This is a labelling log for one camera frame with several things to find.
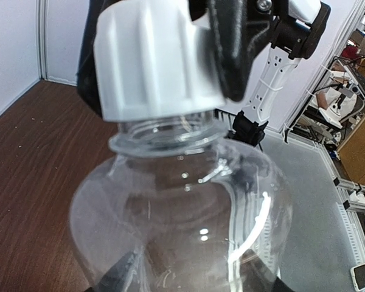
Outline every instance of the person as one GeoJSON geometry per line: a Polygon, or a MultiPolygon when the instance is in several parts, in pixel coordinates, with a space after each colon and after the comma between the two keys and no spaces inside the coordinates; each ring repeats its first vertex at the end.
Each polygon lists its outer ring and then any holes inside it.
{"type": "MultiPolygon", "coordinates": [[[[334,75],[332,84],[346,84],[350,80],[350,75],[345,72],[345,69],[339,63],[333,65],[332,74],[334,75]]],[[[313,99],[311,105],[315,108],[323,108],[327,110],[332,104],[337,102],[340,98],[341,93],[335,88],[328,88],[319,91],[316,95],[316,99],[313,99]]],[[[339,109],[341,118],[348,116],[354,109],[357,101],[357,95],[353,94],[350,98],[346,97],[339,109]]]]}

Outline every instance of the brown wooden surface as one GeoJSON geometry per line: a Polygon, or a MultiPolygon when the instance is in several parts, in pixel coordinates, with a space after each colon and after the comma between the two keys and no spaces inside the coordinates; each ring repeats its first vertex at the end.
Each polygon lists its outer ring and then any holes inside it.
{"type": "Polygon", "coordinates": [[[0,291],[83,291],[68,210],[81,180],[113,154],[116,126],[75,88],[40,82],[0,117],[0,291]]]}
{"type": "Polygon", "coordinates": [[[365,117],[338,151],[350,179],[365,184],[365,117]]]}

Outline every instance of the clear plastic bottle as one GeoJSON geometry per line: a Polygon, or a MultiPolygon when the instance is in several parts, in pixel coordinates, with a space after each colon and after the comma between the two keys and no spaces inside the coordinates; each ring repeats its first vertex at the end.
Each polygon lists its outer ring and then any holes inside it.
{"type": "Polygon", "coordinates": [[[271,291],[291,224],[279,169],[211,111],[122,123],[72,202],[96,292],[271,291]]]}

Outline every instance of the white panel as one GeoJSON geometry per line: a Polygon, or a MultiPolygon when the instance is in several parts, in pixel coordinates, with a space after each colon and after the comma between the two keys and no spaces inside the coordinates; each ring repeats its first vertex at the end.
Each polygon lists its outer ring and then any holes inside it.
{"type": "MultiPolygon", "coordinates": [[[[289,80],[274,102],[269,126],[276,131],[282,129],[284,123],[296,111],[299,102],[307,97],[305,95],[307,88],[310,87],[312,81],[316,78],[321,65],[328,61],[328,57],[333,54],[334,50],[338,50],[338,46],[343,45],[339,40],[350,26],[349,19],[355,13],[354,8],[360,6],[360,3],[365,3],[362,0],[325,0],[324,2],[331,6],[332,12],[321,42],[314,55],[309,60],[302,60],[300,65],[292,72],[289,80]]],[[[258,84],[260,75],[265,67],[268,50],[269,47],[263,50],[253,64],[253,73],[250,75],[245,99],[242,103],[229,102],[223,110],[236,114],[246,104],[247,96],[253,94],[254,88],[258,84]]]]}
{"type": "Polygon", "coordinates": [[[0,115],[39,79],[36,0],[0,0],[0,115]]]}
{"type": "Polygon", "coordinates": [[[87,0],[48,0],[47,79],[75,84],[88,7],[87,0]]]}

